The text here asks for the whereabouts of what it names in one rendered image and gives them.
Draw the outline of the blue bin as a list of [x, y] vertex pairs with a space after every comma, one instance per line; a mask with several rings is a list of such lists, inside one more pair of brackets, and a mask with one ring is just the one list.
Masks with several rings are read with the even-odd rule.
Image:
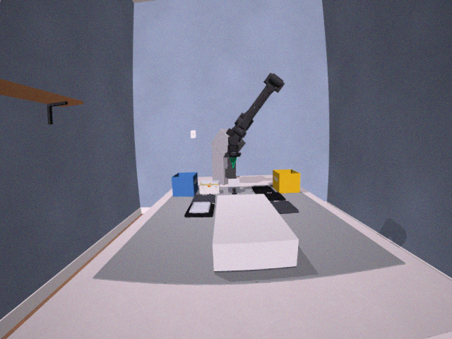
[[172, 177], [172, 193], [175, 196], [194, 196], [198, 191], [197, 172], [180, 172]]

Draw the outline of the grey bench mat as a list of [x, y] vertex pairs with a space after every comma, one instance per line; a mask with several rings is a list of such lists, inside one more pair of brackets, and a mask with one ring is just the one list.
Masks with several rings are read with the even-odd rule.
[[173, 195], [93, 279], [170, 285], [238, 285], [322, 278], [405, 264], [303, 194], [282, 196], [299, 210], [280, 214], [299, 239], [297, 267], [214, 273], [213, 230], [218, 196], [255, 194], [253, 186], [215, 194], [212, 217], [185, 218], [193, 196]]

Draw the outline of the yellow bin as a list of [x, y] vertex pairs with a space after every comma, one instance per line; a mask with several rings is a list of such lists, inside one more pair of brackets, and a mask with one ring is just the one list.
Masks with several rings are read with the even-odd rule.
[[300, 173], [292, 169], [273, 170], [273, 188], [281, 194], [299, 193]]

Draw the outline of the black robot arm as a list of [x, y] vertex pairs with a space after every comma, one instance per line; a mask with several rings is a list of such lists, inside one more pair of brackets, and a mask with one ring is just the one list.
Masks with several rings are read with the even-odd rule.
[[226, 134], [230, 136], [228, 137], [228, 144], [230, 145], [227, 146], [227, 153], [230, 153], [230, 155], [237, 155], [237, 153], [239, 153], [238, 146], [236, 146], [236, 144], [238, 144], [238, 142], [245, 137], [245, 132], [254, 122], [252, 119], [255, 117], [256, 113], [274, 91], [279, 93], [281, 88], [284, 86], [283, 80], [272, 73], [268, 75], [268, 77], [264, 80], [264, 83], [266, 84], [266, 87], [256, 98], [253, 105], [247, 112], [241, 113], [234, 123], [235, 126], [232, 129], [228, 129], [228, 132], [226, 132]]

